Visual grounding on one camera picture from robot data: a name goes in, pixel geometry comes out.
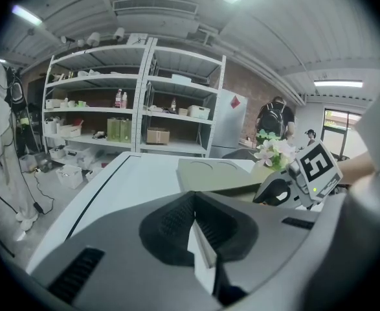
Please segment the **black backpack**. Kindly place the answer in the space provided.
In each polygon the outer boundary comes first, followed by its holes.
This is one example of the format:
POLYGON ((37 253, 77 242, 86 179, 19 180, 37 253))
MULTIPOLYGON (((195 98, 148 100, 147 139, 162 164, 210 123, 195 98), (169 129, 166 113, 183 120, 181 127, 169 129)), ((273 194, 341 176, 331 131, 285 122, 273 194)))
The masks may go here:
POLYGON ((285 133, 283 116, 285 105, 278 109, 273 103, 269 103, 266 108, 258 123, 258 135, 261 138, 281 140, 285 133))

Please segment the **white metal shelf unit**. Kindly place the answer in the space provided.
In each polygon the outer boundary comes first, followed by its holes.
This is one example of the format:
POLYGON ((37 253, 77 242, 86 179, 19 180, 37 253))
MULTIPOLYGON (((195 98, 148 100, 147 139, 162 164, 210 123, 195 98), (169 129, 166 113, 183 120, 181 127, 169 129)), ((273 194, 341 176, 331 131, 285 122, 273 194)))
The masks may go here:
POLYGON ((150 72, 150 63, 153 56, 153 49, 157 44, 157 39, 148 38, 145 44, 130 45, 110 45, 87 49, 76 53, 52 58, 47 71, 47 76, 51 75, 54 66, 64 67, 72 72, 74 76, 69 78, 59 78, 55 82, 45 82, 42 100, 42 125, 46 125, 46 114, 67 113, 67 112, 95 112, 95 113, 118 113, 131 115, 131 142, 121 143, 114 141, 94 141, 91 137, 83 135, 76 137, 64 137, 58 133, 43 131, 43 145, 46 152, 51 146, 47 140, 53 137, 74 141, 78 143, 99 144, 102 146, 129 148, 132 152, 140 150, 137 144, 140 141, 140 118, 142 117, 144 105, 144 92, 150 72), (133 107, 128 108, 92 108, 79 107, 55 108, 47 105, 46 96, 55 90, 67 91, 91 91, 94 89, 121 89, 122 91, 134 91, 133 107))
POLYGON ((153 49, 140 118, 140 150, 208 157, 212 146, 227 57, 212 56, 159 43, 153 49), (176 98, 177 111, 170 106, 176 98), (210 108, 208 120, 178 114, 191 105, 210 108), (168 144, 147 144, 148 128, 170 131, 168 144))

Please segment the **ceiling air conditioner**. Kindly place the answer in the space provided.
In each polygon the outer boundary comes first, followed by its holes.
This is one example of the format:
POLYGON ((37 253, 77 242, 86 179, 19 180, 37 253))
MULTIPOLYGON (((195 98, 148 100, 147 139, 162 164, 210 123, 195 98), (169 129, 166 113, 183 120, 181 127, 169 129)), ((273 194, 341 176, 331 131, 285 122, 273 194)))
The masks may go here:
POLYGON ((116 0, 113 11, 128 33, 185 38, 199 28, 198 4, 185 0, 116 0))

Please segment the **window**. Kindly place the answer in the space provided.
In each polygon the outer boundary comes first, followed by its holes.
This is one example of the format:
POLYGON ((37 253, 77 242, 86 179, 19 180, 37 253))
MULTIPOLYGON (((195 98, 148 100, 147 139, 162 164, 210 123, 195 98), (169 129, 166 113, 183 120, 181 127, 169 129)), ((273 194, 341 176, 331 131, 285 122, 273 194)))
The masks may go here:
POLYGON ((366 152, 366 146, 356 124, 361 115, 325 109, 321 140, 337 161, 357 157, 366 152))

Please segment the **pink flowers in pot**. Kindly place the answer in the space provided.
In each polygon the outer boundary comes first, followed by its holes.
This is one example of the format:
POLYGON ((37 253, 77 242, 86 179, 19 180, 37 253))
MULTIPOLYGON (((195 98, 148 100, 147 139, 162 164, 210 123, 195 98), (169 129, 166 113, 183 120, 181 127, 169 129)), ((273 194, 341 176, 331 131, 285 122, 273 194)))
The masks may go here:
POLYGON ((251 176, 257 182, 264 182, 274 172, 284 170, 296 157, 296 148, 286 140, 265 140, 253 153, 256 162, 251 176))

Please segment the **cardboard box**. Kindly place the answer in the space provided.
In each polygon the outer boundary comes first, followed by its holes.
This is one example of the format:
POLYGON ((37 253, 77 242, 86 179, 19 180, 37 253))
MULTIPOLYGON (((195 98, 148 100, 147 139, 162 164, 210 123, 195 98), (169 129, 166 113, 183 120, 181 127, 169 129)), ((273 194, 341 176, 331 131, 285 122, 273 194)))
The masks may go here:
POLYGON ((148 128, 147 144, 168 144, 170 141, 170 131, 165 128, 148 128))

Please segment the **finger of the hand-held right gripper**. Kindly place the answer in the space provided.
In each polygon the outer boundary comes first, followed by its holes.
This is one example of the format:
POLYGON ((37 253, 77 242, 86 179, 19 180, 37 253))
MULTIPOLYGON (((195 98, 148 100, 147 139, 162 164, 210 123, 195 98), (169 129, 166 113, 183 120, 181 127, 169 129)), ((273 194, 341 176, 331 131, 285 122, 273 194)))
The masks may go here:
POLYGON ((270 174, 260 185, 252 202, 268 206, 294 206, 291 178, 287 170, 270 174))

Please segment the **white plastic container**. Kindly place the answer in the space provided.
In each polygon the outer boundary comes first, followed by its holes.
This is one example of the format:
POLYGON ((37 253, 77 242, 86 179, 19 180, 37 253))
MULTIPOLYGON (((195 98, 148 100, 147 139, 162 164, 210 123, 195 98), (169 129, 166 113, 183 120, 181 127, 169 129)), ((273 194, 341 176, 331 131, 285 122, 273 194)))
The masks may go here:
POLYGON ((210 108, 196 106, 196 105, 191 105, 188 108, 189 117, 208 120, 209 115, 210 115, 210 108))

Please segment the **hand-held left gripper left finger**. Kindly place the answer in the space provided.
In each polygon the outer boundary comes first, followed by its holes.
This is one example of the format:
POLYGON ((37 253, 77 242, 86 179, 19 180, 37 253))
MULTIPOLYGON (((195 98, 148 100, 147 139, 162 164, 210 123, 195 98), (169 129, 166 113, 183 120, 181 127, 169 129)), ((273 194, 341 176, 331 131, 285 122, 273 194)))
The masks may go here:
POLYGON ((32 277, 76 311, 218 311, 188 250, 204 203, 187 192, 106 214, 49 253, 32 277))

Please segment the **white plastic basket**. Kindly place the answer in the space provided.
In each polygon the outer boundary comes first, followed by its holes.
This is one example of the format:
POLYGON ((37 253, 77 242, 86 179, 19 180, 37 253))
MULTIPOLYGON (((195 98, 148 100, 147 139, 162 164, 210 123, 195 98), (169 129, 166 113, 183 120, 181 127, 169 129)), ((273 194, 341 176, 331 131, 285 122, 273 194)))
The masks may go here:
POLYGON ((86 174, 85 177, 88 182, 92 181, 101 171, 103 170, 102 167, 94 167, 91 170, 89 170, 86 174))
POLYGON ((64 165, 56 169, 60 183, 70 189, 77 189, 83 182, 82 169, 72 165, 64 165))

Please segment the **green carton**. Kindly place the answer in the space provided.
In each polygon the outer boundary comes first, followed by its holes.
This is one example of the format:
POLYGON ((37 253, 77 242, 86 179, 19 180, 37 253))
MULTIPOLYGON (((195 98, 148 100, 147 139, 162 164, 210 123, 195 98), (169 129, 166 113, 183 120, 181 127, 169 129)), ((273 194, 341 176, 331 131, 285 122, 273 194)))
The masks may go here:
POLYGON ((110 118, 107 120, 107 140, 120 142, 120 119, 110 118))
POLYGON ((120 142, 131 143, 132 121, 129 119, 120 120, 120 142))

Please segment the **person's white shirt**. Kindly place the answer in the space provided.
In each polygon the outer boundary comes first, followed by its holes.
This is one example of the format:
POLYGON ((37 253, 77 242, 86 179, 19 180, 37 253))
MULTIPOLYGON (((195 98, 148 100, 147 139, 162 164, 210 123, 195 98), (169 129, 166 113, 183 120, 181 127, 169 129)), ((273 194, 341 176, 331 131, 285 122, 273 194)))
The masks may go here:
POLYGON ((380 95, 363 115, 357 130, 374 169, 350 189, 355 294, 367 308, 380 310, 380 95))

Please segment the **person's right forearm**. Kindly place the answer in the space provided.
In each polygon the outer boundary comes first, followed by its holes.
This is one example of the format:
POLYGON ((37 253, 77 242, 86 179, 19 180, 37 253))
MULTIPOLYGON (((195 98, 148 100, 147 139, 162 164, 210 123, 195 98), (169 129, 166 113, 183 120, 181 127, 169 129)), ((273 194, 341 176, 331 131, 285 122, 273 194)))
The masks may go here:
POLYGON ((352 159, 339 161, 338 167, 342 172, 342 180, 345 183, 353 183, 359 178, 370 175, 375 167, 368 152, 365 152, 352 159))

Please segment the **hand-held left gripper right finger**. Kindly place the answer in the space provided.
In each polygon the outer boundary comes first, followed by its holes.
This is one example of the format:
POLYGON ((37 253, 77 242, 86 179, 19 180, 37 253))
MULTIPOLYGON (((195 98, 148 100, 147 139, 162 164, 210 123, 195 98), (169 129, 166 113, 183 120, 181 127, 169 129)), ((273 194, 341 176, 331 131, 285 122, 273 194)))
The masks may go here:
POLYGON ((315 219, 310 230, 284 224, 280 209, 267 209, 271 221, 260 228, 256 246, 244 261, 227 266, 231 283, 247 292, 231 305, 299 307, 331 246, 344 199, 344 194, 330 197, 319 212, 294 210, 295 218, 315 219))

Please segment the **silver refrigerator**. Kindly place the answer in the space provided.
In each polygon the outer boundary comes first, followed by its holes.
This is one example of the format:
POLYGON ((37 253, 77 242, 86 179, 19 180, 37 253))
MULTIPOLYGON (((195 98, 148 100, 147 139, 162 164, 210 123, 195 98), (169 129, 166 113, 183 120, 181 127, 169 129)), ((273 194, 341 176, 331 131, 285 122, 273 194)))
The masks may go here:
POLYGON ((240 148, 239 140, 247 111, 247 103, 247 98, 222 89, 209 157, 222 158, 240 148), (230 105, 234 96, 237 96, 241 102, 235 109, 230 105))

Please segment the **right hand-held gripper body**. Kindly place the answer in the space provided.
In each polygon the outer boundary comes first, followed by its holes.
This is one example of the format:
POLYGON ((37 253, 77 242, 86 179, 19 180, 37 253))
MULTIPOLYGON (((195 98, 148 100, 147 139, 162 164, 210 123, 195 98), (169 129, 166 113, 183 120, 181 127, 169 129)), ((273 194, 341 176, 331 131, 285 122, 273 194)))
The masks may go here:
POLYGON ((342 179, 337 162, 322 141, 299 151, 287 171, 305 208, 322 203, 342 179))

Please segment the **grey drawer box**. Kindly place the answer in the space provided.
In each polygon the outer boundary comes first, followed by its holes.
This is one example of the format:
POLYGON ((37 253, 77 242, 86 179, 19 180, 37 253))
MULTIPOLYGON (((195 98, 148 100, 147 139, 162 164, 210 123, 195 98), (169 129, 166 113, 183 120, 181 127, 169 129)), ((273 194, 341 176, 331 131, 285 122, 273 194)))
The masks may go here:
POLYGON ((252 202, 260 185, 274 170, 254 163, 247 172, 226 159, 180 159, 177 177, 182 191, 214 192, 252 202))

